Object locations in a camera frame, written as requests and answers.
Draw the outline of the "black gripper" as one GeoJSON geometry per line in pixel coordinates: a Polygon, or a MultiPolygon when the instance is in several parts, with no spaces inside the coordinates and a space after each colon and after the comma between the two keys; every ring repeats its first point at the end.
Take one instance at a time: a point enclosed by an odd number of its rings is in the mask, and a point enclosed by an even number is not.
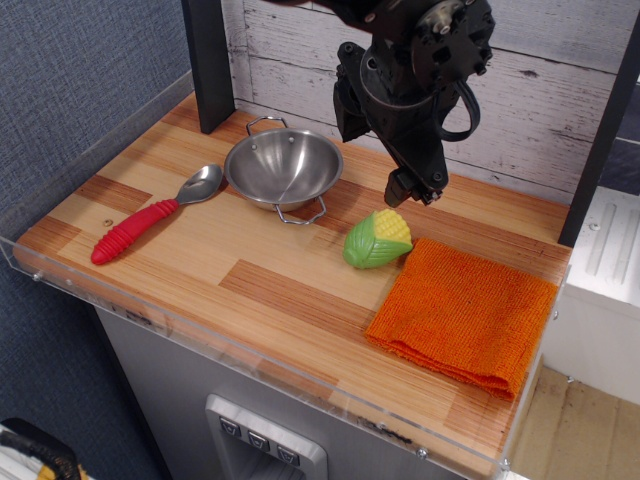
{"type": "Polygon", "coordinates": [[[344,42],[338,49],[333,103],[343,142],[374,133],[396,164],[384,201],[399,207],[412,199],[429,205],[448,183],[442,140],[435,132],[434,95],[414,74],[409,48],[374,41],[364,49],[344,42]]]}

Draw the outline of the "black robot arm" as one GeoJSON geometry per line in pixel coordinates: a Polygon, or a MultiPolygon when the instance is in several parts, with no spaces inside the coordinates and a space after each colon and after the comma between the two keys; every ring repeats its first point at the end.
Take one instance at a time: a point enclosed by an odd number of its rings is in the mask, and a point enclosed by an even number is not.
{"type": "Polygon", "coordinates": [[[346,142],[374,133],[396,164],[385,203],[438,200],[449,181],[443,145],[466,140],[481,111],[468,79],[485,74],[495,21],[486,1],[325,1],[371,35],[340,45],[333,91],[346,142]]]}

